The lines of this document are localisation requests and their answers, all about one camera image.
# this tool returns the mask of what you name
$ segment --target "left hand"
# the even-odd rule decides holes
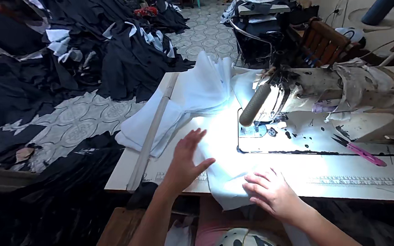
[[[202,172],[204,172],[212,163],[214,158],[209,158],[194,165],[193,157],[197,149],[197,144],[206,135],[206,130],[200,128],[192,130],[181,139],[174,150],[174,157],[170,167],[165,175],[164,181],[159,186],[173,197],[177,197],[186,189]]]

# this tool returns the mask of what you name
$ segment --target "wall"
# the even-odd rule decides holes
[[[347,1],[347,10],[346,10],[346,17],[344,18],[344,9],[346,7],[346,1]],[[370,6],[372,6],[375,0],[312,0],[312,2],[314,5],[315,4],[320,5],[319,16],[324,21],[326,20],[327,16],[334,11],[336,6],[337,9],[342,10],[339,15],[335,15],[335,19],[333,22],[332,22],[333,15],[331,15],[327,21],[328,25],[331,25],[332,22],[332,27],[337,28],[337,27],[342,27],[343,19],[345,19],[343,25],[344,27],[356,27],[353,23],[350,22],[350,20],[348,20],[347,16],[349,15],[349,13],[351,13],[356,9],[369,8]],[[389,30],[367,32],[365,34],[365,38],[366,38],[365,48],[368,50],[376,49],[382,44],[390,42],[394,39],[394,28]],[[394,42],[380,48],[375,53],[388,55],[391,53],[390,48],[393,47],[393,45]]]

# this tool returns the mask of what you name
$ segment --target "forearm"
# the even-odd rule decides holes
[[[319,246],[361,246],[353,238],[325,219],[315,209],[305,216],[297,225]]]
[[[159,186],[129,246],[164,246],[175,195]]]

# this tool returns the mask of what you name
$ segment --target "right hand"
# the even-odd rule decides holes
[[[243,184],[243,188],[251,195],[250,201],[282,222],[300,227],[316,212],[294,193],[281,172],[271,169],[244,178],[248,183]]]

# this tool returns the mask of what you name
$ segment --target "sewing machine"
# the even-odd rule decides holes
[[[239,150],[349,153],[337,151],[325,132],[337,130],[361,145],[375,143],[373,154],[394,155],[393,147],[378,146],[394,142],[394,67],[282,68],[257,78],[255,94],[242,105],[246,113],[238,113]]]

